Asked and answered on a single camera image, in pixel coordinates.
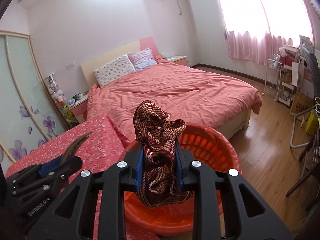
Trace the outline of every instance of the pink pillow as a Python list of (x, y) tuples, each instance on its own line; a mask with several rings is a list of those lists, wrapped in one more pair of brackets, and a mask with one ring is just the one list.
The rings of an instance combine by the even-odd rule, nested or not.
[(140, 71), (157, 64), (152, 55), (151, 47), (136, 53), (128, 53), (128, 56), (136, 71)]

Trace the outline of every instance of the paper bag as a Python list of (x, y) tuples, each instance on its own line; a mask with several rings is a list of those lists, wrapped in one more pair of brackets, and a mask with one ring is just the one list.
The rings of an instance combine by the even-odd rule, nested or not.
[(297, 62), (292, 62), (292, 81), (291, 84), (296, 87), (302, 87), (304, 77), (304, 66)]
[[(291, 105), (290, 114), (292, 116), (295, 116), (297, 113), (300, 113), (314, 105), (313, 99), (310, 97), (307, 97), (301, 93), (296, 92), (293, 103)], [(310, 112), (298, 116), (298, 120), (302, 120), (303, 117), (305, 117), (305, 120), (308, 119)]]

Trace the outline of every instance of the silver screw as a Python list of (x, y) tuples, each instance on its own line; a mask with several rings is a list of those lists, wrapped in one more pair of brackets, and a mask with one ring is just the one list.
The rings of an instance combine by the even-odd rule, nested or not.
[(81, 171), (80, 175), (81, 177), (88, 177), (90, 175), (90, 171), (88, 170)]
[(201, 162), (200, 161), (193, 161), (191, 163), (191, 165), (194, 166), (194, 167), (200, 167), (201, 166)]
[(239, 174), (239, 171), (237, 171), (236, 169), (230, 169), (228, 172), (233, 177), (238, 176)]
[(118, 166), (119, 168), (124, 168), (124, 167), (127, 166), (127, 163), (126, 163), (126, 162), (118, 162), (117, 166)]

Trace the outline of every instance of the floral pillow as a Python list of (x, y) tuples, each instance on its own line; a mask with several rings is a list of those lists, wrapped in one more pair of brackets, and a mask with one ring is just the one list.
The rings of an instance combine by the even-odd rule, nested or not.
[(128, 56), (136, 71), (140, 71), (157, 64), (152, 55), (151, 47), (136, 53), (128, 53)]
[(104, 88), (112, 81), (115, 81), (135, 71), (136, 70), (132, 65), (128, 55), (123, 55), (115, 59), (114, 61), (111, 61), (110, 63), (104, 65), (103, 67), (98, 68), (94, 71), (94, 74), (98, 80), (100, 87)]

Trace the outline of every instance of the baseboard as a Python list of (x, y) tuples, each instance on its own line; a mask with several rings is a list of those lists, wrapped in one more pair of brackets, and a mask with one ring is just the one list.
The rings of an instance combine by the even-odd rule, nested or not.
[(200, 67), (200, 66), (207, 67), (207, 68), (212, 68), (212, 69), (216, 69), (216, 70), (220, 70), (220, 71), (224, 71), (224, 72), (231, 73), (231, 74), (234, 74), (234, 75), (238, 75), (240, 77), (248, 78), (248, 79), (257, 81), (259, 83), (262, 83), (262, 84), (265, 83), (265, 81), (263, 79), (261, 79), (261, 78), (257, 78), (257, 77), (254, 77), (254, 76), (250, 76), (250, 75), (247, 75), (247, 74), (244, 74), (244, 73), (241, 73), (241, 72), (238, 72), (238, 71), (226, 69), (226, 68), (211, 66), (211, 65), (207, 65), (207, 64), (196, 64), (196, 65), (194, 65), (192, 67), (193, 68), (197, 68), (197, 67)]
[(199, 66), (201, 66), (201, 64), (195, 64), (195, 65), (193, 65), (193, 66), (191, 66), (191, 68), (196, 68), (196, 67), (199, 67)]

